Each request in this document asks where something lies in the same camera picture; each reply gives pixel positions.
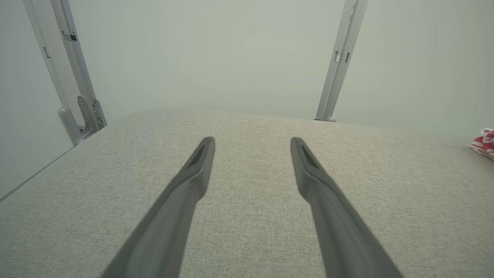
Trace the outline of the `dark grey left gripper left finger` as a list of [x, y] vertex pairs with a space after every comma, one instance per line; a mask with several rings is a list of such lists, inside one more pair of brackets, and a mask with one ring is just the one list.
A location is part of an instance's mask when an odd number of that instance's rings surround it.
[[205, 137], [150, 207], [103, 278], [177, 278], [196, 204], [208, 190], [215, 139]]

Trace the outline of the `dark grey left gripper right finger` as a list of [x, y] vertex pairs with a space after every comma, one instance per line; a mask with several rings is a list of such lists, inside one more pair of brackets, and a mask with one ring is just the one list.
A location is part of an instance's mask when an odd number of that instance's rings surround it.
[[401, 278], [402, 274], [305, 141], [290, 143], [300, 195], [310, 204], [328, 278]]

